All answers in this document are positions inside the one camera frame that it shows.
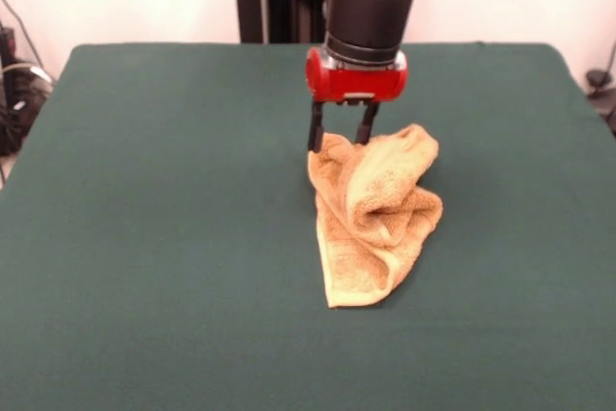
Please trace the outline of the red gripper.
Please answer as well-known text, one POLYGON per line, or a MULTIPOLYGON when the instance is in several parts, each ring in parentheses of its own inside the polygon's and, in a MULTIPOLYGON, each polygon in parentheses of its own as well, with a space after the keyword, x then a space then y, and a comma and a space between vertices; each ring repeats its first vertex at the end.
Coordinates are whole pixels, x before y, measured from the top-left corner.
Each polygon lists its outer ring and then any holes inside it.
POLYGON ((321 151, 323 103, 340 104, 350 100, 374 102, 366 105, 355 142, 366 145, 378 114, 379 102, 397 99, 407 82, 405 54, 398 51, 394 61, 384 66, 350 64, 330 56, 324 47, 311 47, 305 64, 307 87, 315 101, 311 105, 308 150, 321 151))

